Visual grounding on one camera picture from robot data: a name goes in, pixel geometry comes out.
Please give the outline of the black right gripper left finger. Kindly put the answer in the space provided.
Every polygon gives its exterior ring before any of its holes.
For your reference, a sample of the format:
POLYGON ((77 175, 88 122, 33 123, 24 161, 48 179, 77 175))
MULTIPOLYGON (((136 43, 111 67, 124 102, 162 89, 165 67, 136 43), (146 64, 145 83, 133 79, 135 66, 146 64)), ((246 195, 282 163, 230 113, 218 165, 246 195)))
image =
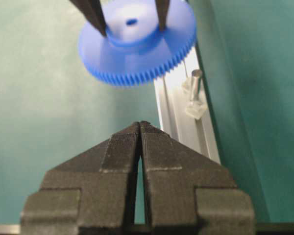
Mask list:
POLYGON ((21 234, 124 234, 134 223, 139 157, 135 122, 47 171, 26 200, 21 234))

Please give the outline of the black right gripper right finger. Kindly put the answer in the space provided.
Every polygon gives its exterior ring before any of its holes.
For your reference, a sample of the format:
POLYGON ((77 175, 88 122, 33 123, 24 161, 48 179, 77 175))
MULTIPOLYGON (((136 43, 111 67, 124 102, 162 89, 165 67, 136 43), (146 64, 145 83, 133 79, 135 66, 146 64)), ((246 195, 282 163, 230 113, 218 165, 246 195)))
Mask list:
POLYGON ((255 212, 229 170, 140 123, 148 224, 154 235, 253 235, 255 212))

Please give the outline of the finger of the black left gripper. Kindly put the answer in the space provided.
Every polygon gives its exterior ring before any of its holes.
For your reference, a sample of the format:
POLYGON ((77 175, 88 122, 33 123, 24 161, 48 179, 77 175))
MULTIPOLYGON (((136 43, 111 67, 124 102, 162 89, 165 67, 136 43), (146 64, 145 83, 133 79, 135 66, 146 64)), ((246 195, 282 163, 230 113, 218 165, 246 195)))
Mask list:
POLYGON ((166 29, 170 0, 155 0, 155 5, 159 21, 159 30, 164 31, 166 29))
POLYGON ((99 0, 70 0, 98 32, 106 37, 106 21, 99 0))

